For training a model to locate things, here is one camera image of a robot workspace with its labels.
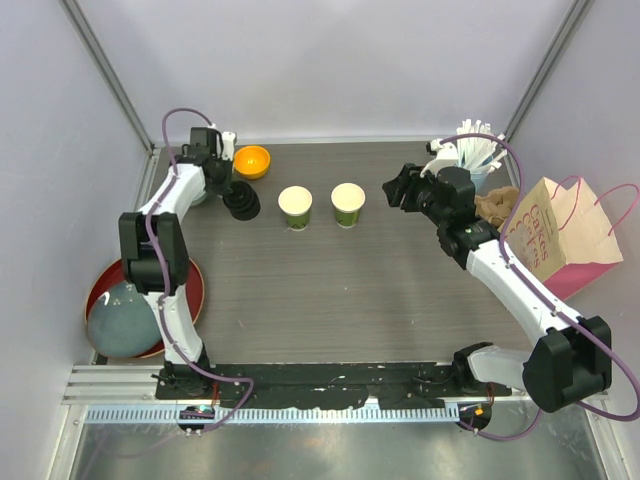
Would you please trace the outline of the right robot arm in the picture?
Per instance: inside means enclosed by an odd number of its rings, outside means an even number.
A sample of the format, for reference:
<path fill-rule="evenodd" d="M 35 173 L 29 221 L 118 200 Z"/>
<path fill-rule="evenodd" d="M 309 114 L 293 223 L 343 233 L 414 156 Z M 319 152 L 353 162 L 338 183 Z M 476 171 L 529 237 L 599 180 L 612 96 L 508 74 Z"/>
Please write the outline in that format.
<path fill-rule="evenodd" d="M 457 391 L 472 395 L 486 383 L 501 384 L 526 392 L 553 413 L 610 387 L 608 324 L 555 298 L 500 243 L 496 228 L 476 213 L 468 171 L 449 166 L 432 173 L 408 163 L 382 190 L 390 207 L 433 222 L 442 250 L 500 300 L 531 342 L 529 352 L 490 342 L 459 350 L 451 371 Z"/>

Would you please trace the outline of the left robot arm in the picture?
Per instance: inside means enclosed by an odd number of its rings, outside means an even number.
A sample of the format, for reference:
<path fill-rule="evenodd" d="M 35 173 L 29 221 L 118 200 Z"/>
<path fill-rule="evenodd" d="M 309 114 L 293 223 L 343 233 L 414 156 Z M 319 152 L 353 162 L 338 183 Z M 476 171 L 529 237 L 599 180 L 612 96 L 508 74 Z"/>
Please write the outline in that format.
<path fill-rule="evenodd" d="M 186 283 L 190 258 L 181 222 L 192 203 L 214 185 L 230 186 L 237 135 L 210 125 L 196 130 L 183 158 L 170 157 L 167 175 L 153 196 L 118 221 L 125 279 L 151 308 L 164 344 L 166 383 L 178 383 L 200 399 L 223 378 L 211 370 L 202 339 L 193 325 Z"/>

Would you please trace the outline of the green paper cup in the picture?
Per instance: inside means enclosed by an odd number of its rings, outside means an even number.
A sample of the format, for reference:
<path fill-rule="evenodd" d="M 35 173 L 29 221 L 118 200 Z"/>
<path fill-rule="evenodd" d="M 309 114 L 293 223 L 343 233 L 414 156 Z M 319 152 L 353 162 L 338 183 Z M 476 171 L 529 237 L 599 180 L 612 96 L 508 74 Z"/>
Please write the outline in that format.
<path fill-rule="evenodd" d="M 341 228 L 354 227 L 366 201 L 364 190 L 354 183 L 342 183 L 331 192 L 334 216 Z"/>
<path fill-rule="evenodd" d="M 308 226 L 312 203 L 311 192 L 302 186 L 289 186 L 278 196 L 278 206 L 287 227 L 293 231 L 302 231 Z"/>

